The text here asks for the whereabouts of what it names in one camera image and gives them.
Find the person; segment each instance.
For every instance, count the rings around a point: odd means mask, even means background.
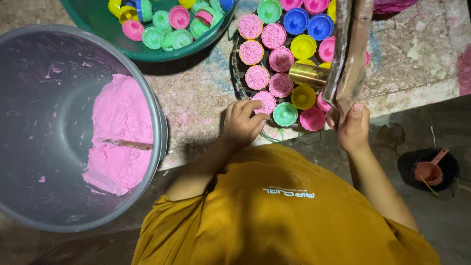
[[[342,124],[354,187],[280,144],[245,148],[269,119],[226,110],[218,140],[153,205],[133,265],[439,264],[368,144],[369,110]]]

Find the green string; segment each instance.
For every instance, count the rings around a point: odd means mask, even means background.
[[[271,142],[271,143],[280,143],[280,142],[283,142],[284,141],[284,136],[283,136],[283,130],[282,129],[278,129],[278,133],[281,134],[281,140],[278,140],[278,139],[275,139],[275,138],[271,138],[270,136],[268,136],[268,134],[265,133],[265,131],[261,131],[259,134],[267,139],[267,141]]]

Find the pink dough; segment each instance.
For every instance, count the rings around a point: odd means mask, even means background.
[[[294,56],[285,46],[274,49],[268,57],[270,68],[275,72],[288,72],[294,64]]]
[[[270,114],[275,110],[276,107],[276,100],[275,97],[268,91],[260,91],[255,96],[253,96],[252,100],[260,100],[265,105],[264,108],[254,108],[253,111],[255,114],[258,113],[266,113]]]
[[[262,43],[269,49],[276,49],[286,41],[286,30],[276,23],[268,24],[262,30]]]
[[[293,92],[294,83],[288,74],[278,73],[271,77],[268,89],[277,98],[287,97]]]
[[[246,65],[255,65],[262,60],[263,47],[258,41],[246,41],[240,46],[239,56]]]
[[[253,40],[262,33],[263,22],[256,14],[247,14],[240,18],[238,26],[244,39]]]
[[[319,57],[324,62],[332,63],[333,51],[335,50],[335,36],[326,38],[319,45]]]
[[[304,129],[309,131],[319,131],[324,127],[325,114],[322,110],[312,107],[301,112],[299,122]]]
[[[147,170],[151,151],[115,146],[99,139],[152,143],[152,122],[136,79],[113,75],[93,105],[93,147],[83,179],[110,193],[124,195],[138,185]]]
[[[245,73],[245,82],[254,90],[260,90],[268,85],[270,74],[263,66],[254,65]]]
[[[326,113],[332,108],[329,103],[322,100],[322,92],[320,92],[317,97],[317,107]]]

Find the pink noodle cake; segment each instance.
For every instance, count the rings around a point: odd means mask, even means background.
[[[276,49],[286,41],[286,30],[277,23],[270,23],[263,28],[262,43],[268,49]]]
[[[309,131],[319,131],[324,127],[325,114],[322,110],[312,107],[301,112],[299,116],[299,122],[301,126]]]
[[[246,41],[239,48],[239,56],[246,65],[255,65],[262,60],[263,47],[258,41]]]
[[[285,46],[274,49],[268,57],[270,67],[275,72],[288,72],[294,64],[294,56]]]
[[[260,65],[251,66],[245,73],[245,82],[254,90],[260,90],[268,85],[270,74],[268,70]]]
[[[275,107],[276,107],[275,97],[268,91],[258,92],[257,94],[255,94],[255,96],[253,96],[252,100],[260,100],[265,105],[264,108],[254,108],[253,111],[255,112],[255,114],[258,114],[258,113],[270,114],[273,112],[273,110],[275,110]]]
[[[317,107],[326,113],[332,108],[329,103],[322,100],[322,92],[320,92],[317,97]]]
[[[268,89],[277,98],[287,97],[293,92],[294,83],[286,73],[278,73],[271,77]]]
[[[330,4],[330,0],[304,0],[304,9],[310,14],[322,13]]]
[[[256,14],[243,15],[239,20],[239,33],[246,40],[253,40],[260,36],[263,22]]]
[[[284,10],[289,11],[292,8],[300,8],[303,0],[280,0]]]
[[[335,36],[331,36],[323,40],[319,45],[319,57],[324,62],[332,63],[334,50]]]

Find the stained concrete surface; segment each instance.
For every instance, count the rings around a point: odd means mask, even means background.
[[[461,181],[470,185],[471,97],[411,109],[372,119],[370,144],[391,182],[415,216],[425,238],[445,265],[471,264],[471,192],[449,190],[434,197],[404,184],[397,170],[400,154],[435,145],[449,147],[460,162]],[[348,160],[332,131],[314,133],[282,143],[311,162],[323,166],[351,184]],[[0,264],[129,264],[140,226],[152,203],[183,168],[158,172],[142,198],[122,216],[93,230],[79,233],[40,232],[0,215]]]

